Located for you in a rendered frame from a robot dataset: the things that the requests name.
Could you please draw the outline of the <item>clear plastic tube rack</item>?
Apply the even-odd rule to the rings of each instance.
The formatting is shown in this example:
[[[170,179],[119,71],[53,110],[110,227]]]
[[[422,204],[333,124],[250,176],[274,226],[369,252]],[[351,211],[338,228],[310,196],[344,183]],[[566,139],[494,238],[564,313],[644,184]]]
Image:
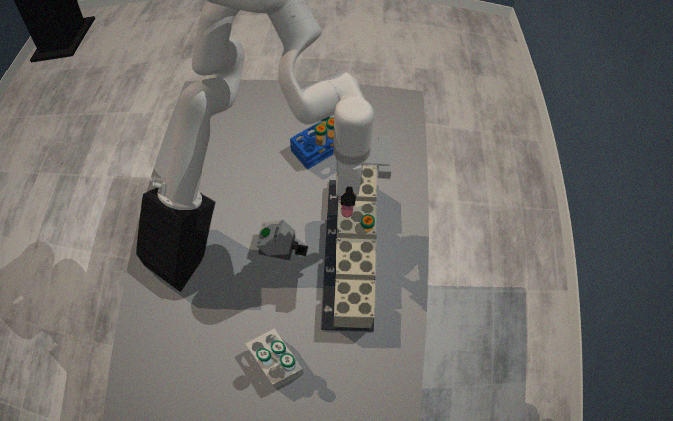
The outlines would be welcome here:
[[[277,337],[277,338],[274,338],[274,337]],[[269,332],[251,340],[247,345],[249,350],[253,354],[254,358],[259,363],[259,365],[263,369],[264,373],[267,375],[267,377],[269,378],[269,380],[273,384],[274,388],[277,388],[277,387],[295,379],[296,377],[304,374],[302,368],[300,367],[300,365],[298,364],[296,359],[295,359],[295,366],[296,367],[295,367],[294,370],[287,371],[287,370],[284,369],[284,367],[280,363],[280,358],[276,357],[275,354],[271,350],[270,345],[271,345],[272,342],[276,341],[276,339],[283,342],[283,340],[281,339],[281,337],[279,336],[277,331],[275,329],[272,329]],[[271,356],[273,358],[272,364],[270,364],[268,366],[263,365],[262,362],[257,358],[256,351],[260,348],[266,348],[271,352]],[[269,371],[270,371],[270,373],[269,373]]]

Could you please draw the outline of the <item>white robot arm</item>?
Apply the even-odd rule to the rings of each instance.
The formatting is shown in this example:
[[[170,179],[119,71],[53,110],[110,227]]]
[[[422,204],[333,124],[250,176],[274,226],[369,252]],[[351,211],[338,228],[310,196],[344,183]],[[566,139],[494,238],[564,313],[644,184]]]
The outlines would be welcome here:
[[[278,77],[294,116],[303,124],[313,124],[333,115],[336,158],[348,165],[377,165],[378,178],[391,178],[391,136],[371,140],[374,111],[357,80],[342,72],[304,88],[296,82],[297,56],[322,31],[306,0],[207,1],[199,19],[192,69],[198,75],[209,75],[209,79],[197,81],[182,92],[167,174],[150,177],[163,204],[192,210],[202,202],[199,184],[210,119],[229,109],[239,91],[245,54],[242,44],[230,33],[240,10],[267,13],[282,41]]]

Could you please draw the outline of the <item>blue tube rack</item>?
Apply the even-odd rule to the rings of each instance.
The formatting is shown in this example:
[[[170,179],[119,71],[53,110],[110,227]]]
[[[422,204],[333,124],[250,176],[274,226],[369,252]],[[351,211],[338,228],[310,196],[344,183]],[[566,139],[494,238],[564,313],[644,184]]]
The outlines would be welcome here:
[[[319,124],[319,123],[317,123],[317,124]],[[307,170],[309,168],[313,167],[314,165],[318,164],[319,162],[325,160],[327,157],[329,157],[333,154],[333,151],[332,151],[333,146],[331,147],[330,145],[334,143],[334,139],[329,139],[327,137],[327,133],[326,133],[326,144],[323,145],[323,146],[319,146],[319,145],[316,144],[316,140],[315,140],[315,136],[314,136],[315,131],[308,134],[308,131],[315,130],[315,126],[317,124],[315,124],[315,125],[311,126],[310,128],[302,131],[301,133],[293,136],[292,139],[291,139],[291,151],[299,159],[299,161],[306,167]],[[305,136],[305,137],[296,141],[296,139],[299,136]],[[312,137],[312,136],[314,136],[314,137]],[[301,142],[303,142],[303,144],[301,144]],[[315,147],[315,149],[312,145]],[[324,149],[325,147],[327,148],[325,151],[323,151],[322,153],[318,152],[318,151]]]

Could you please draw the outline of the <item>clear tube with green cap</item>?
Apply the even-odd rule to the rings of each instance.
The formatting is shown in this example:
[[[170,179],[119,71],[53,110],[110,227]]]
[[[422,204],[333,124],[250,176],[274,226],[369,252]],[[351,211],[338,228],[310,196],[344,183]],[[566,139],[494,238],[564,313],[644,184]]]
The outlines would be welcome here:
[[[257,350],[256,356],[262,362],[262,364],[267,366],[272,364],[273,359],[271,356],[271,352],[268,349],[260,348],[259,350]]]
[[[292,371],[295,369],[295,359],[291,354],[285,353],[281,355],[280,362],[287,371]]]
[[[280,358],[282,354],[286,353],[286,346],[282,341],[277,340],[272,342],[271,350],[276,355],[276,357]]]

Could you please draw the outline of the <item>beige bucket adapter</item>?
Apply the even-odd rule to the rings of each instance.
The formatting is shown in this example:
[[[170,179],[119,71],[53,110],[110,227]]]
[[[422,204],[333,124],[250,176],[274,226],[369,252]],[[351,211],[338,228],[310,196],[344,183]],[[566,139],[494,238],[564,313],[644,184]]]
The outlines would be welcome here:
[[[334,327],[371,328],[374,311],[375,280],[336,279]]]
[[[365,178],[365,177],[368,178]],[[371,177],[371,178],[370,178]],[[363,166],[361,184],[357,201],[376,202],[376,167]]]
[[[336,279],[374,280],[375,273],[376,239],[337,239]]]
[[[375,226],[372,231],[361,229],[361,219],[366,214],[375,218]],[[355,201],[353,216],[345,218],[341,216],[341,200],[338,200],[337,238],[375,239],[376,202]]]

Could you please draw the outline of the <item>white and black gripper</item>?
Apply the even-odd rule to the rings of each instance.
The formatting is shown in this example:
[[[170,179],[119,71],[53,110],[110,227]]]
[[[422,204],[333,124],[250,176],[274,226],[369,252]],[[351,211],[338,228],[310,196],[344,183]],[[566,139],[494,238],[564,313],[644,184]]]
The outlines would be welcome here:
[[[348,165],[337,158],[336,160],[336,194],[341,196],[342,205],[355,206],[356,196],[360,190],[363,164]]]

